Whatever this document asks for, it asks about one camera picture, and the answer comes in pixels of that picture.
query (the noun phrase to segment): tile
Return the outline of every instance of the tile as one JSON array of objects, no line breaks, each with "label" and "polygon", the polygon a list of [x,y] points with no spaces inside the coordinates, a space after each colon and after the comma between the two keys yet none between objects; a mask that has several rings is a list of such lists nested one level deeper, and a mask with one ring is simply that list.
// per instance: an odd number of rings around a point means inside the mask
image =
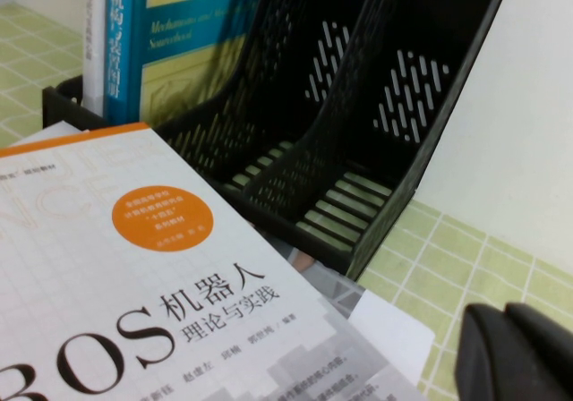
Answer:
[{"label": "tile", "polygon": [[412,262],[401,258],[388,249],[381,248],[368,265],[368,269],[389,278],[401,285],[406,279],[408,271],[412,268]]},{"label": "tile", "polygon": [[23,14],[30,14],[30,10],[16,3],[9,3],[0,6],[0,17],[12,18],[14,16],[21,16]]},{"label": "tile", "polygon": [[10,146],[18,141],[20,137],[16,137],[12,135],[8,131],[0,128],[0,148],[5,148],[6,146]]},{"label": "tile", "polygon": [[41,31],[38,36],[58,48],[70,46],[74,43],[81,43],[81,37],[78,34],[75,34],[64,27]]},{"label": "tile", "polygon": [[42,40],[41,38],[37,38],[31,35],[16,38],[15,40],[12,40],[11,43],[30,55],[44,54],[47,51],[55,49],[55,47]]},{"label": "tile", "polygon": [[545,273],[548,273],[548,274],[554,276],[558,280],[565,282],[568,285],[573,286],[573,276],[572,275],[570,275],[569,273],[567,273],[563,270],[560,270],[556,267],[553,267],[553,265],[550,265],[547,262],[543,262],[542,260],[537,260],[535,262],[535,268],[540,269],[540,270],[544,271]]},{"label": "tile", "polygon": [[464,297],[463,303],[464,307],[462,309],[462,314],[468,304],[487,304],[492,307],[496,307],[496,305],[493,303],[492,300],[490,300],[489,298],[485,297],[482,294],[476,294],[475,292],[466,292],[466,296]]},{"label": "tile", "polygon": [[62,83],[70,79],[72,76],[69,74],[57,74],[56,76],[50,76],[46,79],[42,79],[41,81],[37,81],[36,83],[40,86],[40,88],[44,89],[48,86],[53,86],[54,88]]},{"label": "tile", "polygon": [[8,117],[26,115],[29,110],[8,97],[0,94],[0,120]]},{"label": "tile", "polygon": [[14,38],[25,33],[25,30],[16,27],[6,19],[0,18],[0,38]]},{"label": "tile", "polygon": [[22,137],[28,137],[42,129],[41,115],[19,116],[6,121],[6,126],[19,133]]},{"label": "tile", "polygon": [[446,342],[446,348],[449,350],[458,350],[459,336],[461,334],[462,321],[461,319],[456,320],[451,333],[449,334],[448,341]]},{"label": "tile", "polygon": [[64,49],[64,52],[67,52],[68,54],[75,56],[76,58],[83,59],[83,44],[79,43],[72,47],[68,47],[67,49]]},{"label": "tile", "polygon": [[423,367],[422,371],[422,379],[429,380],[432,376],[433,367],[436,365],[438,361],[438,356],[440,355],[440,348],[436,345],[432,346],[432,350],[430,350],[430,354],[428,355],[428,360],[426,361],[425,366]]},{"label": "tile", "polygon": [[25,57],[26,54],[10,43],[0,41],[0,64],[8,64],[11,61]]},{"label": "tile", "polygon": [[454,370],[456,369],[456,354],[442,352],[438,371],[433,379],[433,384],[440,389],[444,389],[450,394],[455,394],[456,382],[454,380]]},{"label": "tile", "polygon": [[573,286],[569,284],[534,270],[527,292],[560,310],[573,314],[573,301],[571,301],[571,298],[573,298]]},{"label": "tile", "polygon": [[516,249],[515,247],[510,246],[507,243],[504,243],[502,240],[498,238],[490,237],[488,238],[487,243],[493,246],[494,248],[502,252],[505,252],[508,255],[513,256],[514,258],[517,258],[518,260],[522,260],[525,264],[531,264],[534,261],[533,255],[520,251],[519,249]]},{"label": "tile", "polygon": [[0,90],[10,90],[26,83],[24,78],[0,65]]},{"label": "tile", "polygon": [[428,391],[428,400],[429,401],[456,401],[457,398],[453,395],[445,395],[441,392],[437,391],[434,388],[430,388]]},{"label": "tile", "polygon": [[77,77],[77,76],[81,76],[83,74],[83,67],[80,65],[77,68],[74,68],[73,70],[70,70],[68,72],[65,72],[66,74],[69,74],[70,77]]},{"label": "tile", "polygon": [[441,213],[438,210],[433,209],[430,206],[426,206],[425,204],[422,204],[420,201],[416,200],[411,200],[410,203],[408,204],[408,207],[421,210],[430,216],[434,216],[435,218],[438,218],[441,215]]},{"label": "tile", "polygon": [[526,296],[526,304],[531,305],[538,312],[544,314],[549,319],[552,319],[555,322],[559,323],[562,327],[564,327],[568,331],[573,331],[572,315],[567,314],[564,311],[559,311],[557,309],[554,309],[553,307],[550,307],[546,303],[539,301],[537,298],[530,295]]},{"label": "tile", "polygon": [[423,241],[395,227],[386,237],[384,245],[401,256],[415,260],[423,248]]},{"label": "tile", "polygon": [[389,303],[394,300],[394,296],[398,292],[398,286],[368,270],[360,277],[358,283]]},{"label": "tile", "polygon": [[428,216],[420,210],[407,207],[396,223],[400,228],[422,238],[428,238],[438,219]]},{"label": "tile", "polygon": [[471,236],[479,239],[479,240],[485,240],[485,237],[487,236],[483,231],[480,231],[478,229],[475,229],[474,227],[464,224],[463,222],[460,222],[457,219],[454,219],[448,215],[444,215],[444,217],[442,218],[442,220],[446,223],[448,223],[449,225],[455,226],[458,229],[461,229],[462,231],[465,231],[466,233],[470,234]]},{"label": "tile", "polygon": [[39,32],[56,25],[55,22],[50,21],[48,18],[44,18],[36,14],[26,14],[14,17],[12,18],[12,23],[20,28],[24,28],[30,33]]},{"label": "tile", "polygon": [[62,72],[73,70],[81,66],[80,59],[76,58],[75,56],[68,55],[61,50],[48,52],[44,55],[40,55],[38,58],[56,70]]},{"label": "tile", "polygon": [[10,64],[10,68],[27,78],[29,81],[39,81],[58,73],[57,70],[34,58],[26,58],[16,61],[15,63]]},{"label": "tile", "polygon": [[466,285],[473,268],[471,264],[431,244],[423,251],[419,262],[458,286]]},{"label": "tile", "polygon": [[469,285],[472,292],[483,295],[493,305],[503,309],[506,303],[521,301],[522,291],[499,279],[495,275],[477,269]]},{"label": "tile", "polygon": [[450,314],[456,312],[464,293],[463,289],[420,267],[412,271],[406,289]]},{"label": "tile", "polygon": [[408,292],[400,293],[395,305],[430,328],[436,335],[434,342],[437,345],[444,343],[451,322],[450,316]]},{"label": "tile", "polygon": [[36,85],[27,85],[8,92],[8,95],[31,111],[42,108],[42,89]]},{"label": "tile", "polygon": [[493,271],[520,289],[525,288],[531,269],[530,265],[521,260],[511,259],[505,253],[498,252],[490,246],[485,246],[483,249],[479,267]]},{"label": "tile", "polygon": [[440,224],[434,231],[432,243],[460,258],[475,262],[482,248],[482,242],[475,240],[452,226]]}]

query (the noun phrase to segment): textbook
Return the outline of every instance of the textbook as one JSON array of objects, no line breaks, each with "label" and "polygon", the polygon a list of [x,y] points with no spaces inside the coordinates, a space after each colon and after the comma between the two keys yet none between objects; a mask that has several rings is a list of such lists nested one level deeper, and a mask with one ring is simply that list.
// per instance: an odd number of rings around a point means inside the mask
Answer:
[{"label": "textbook", "polygon": [[107,0],[106,118],[158,124],[225,82],[258,0]]},{"label": "textbook", "polygon": [[423,399],[144,124],[0,150],[0,399]]}]

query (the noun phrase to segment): white paper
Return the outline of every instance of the white paper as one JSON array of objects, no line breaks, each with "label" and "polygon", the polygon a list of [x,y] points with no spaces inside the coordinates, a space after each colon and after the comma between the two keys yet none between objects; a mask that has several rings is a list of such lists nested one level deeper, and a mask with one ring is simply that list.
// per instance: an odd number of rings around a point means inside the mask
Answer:
[{"label": "white paper", "polygon": [[349,321],[412,384],[420,381],[435,338],[429,328],[370,291]]}]

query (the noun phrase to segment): book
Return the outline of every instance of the book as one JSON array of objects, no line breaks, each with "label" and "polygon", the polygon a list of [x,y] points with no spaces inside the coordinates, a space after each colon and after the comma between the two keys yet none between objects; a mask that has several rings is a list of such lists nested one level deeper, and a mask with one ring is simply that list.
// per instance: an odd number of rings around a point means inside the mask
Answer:
[{"label": "book", "polygon": [[159,124],[225,82],[258,0],[107,0],[106,117]]},{"label": "book", "polygon": [[104,114],[106,77],[106,0],[86,0],[83,30],[82,105],[98,116]]},{"label": "book", "polygon": [[417,400],[144,124],[0,151],[0,398]]}]

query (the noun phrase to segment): grid pattern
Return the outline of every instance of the grid pattern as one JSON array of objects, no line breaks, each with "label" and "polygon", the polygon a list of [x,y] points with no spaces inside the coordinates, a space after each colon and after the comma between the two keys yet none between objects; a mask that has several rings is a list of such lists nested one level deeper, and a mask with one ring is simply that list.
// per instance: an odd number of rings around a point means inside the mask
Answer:
[{"label": "grid pattern", "polygon": [[573,330],[573,276],[415,201],[360,283],[436,334],[419,385],[431,401],[457,399],[454,366],[467,304],[525,302]]},{"label": "grid pattern", "polygon": [[0,148],[42,127],[41,90],[81,74],[81,37],[17,4],[0,6]]},{"label": "grid pattern", "polygon": [[[40,90],[81,74],[81,37],[15,4],[0,6],[0,148],[41,128]],[[419,388],[456,399],[453,369],[468,303],[525,301],[573,330],[573,276],[412,202],[360,280],[436,334]]]}]

